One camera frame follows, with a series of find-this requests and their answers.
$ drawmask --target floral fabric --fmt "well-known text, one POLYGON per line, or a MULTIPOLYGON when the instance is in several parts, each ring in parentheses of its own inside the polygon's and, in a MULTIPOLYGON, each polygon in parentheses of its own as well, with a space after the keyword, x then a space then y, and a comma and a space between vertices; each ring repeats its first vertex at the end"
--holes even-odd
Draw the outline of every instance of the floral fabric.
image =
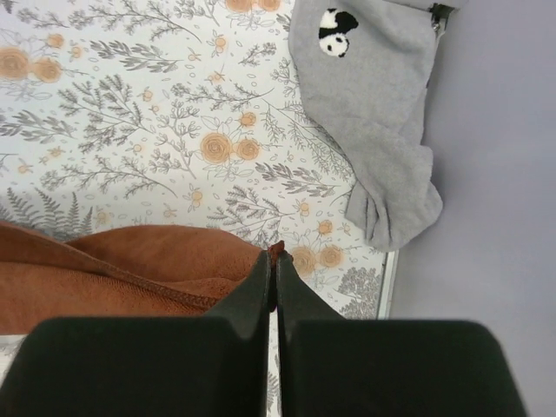
POLYGON ((144 223, 284 239, 324 300, 374 317, 384 255, 344 219, 353 172, 303 112, 292 7, 0 0, 0 219, 61 240, 144 223))

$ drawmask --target panda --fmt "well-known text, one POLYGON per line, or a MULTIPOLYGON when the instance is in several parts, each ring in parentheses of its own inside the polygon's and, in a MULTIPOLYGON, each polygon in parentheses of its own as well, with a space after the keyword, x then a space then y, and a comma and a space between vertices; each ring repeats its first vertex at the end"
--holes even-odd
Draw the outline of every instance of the panda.
POLYGON ((343 58, 349 49, 346 34, 359 27, 359 22, 346 11, 328 9, 321 19, 319 40, 321 49, 328 55, 343 58))

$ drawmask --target rust-colored sweater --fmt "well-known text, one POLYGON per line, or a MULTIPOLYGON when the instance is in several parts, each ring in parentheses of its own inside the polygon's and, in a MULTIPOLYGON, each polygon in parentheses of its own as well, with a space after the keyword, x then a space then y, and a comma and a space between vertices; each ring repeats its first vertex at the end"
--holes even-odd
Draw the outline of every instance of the rust-colored sweater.
POLYGON ((61 243, 0 222, 0 334, 60 316, 199 315, 260 253, 206 228, 137 226, 61 243))

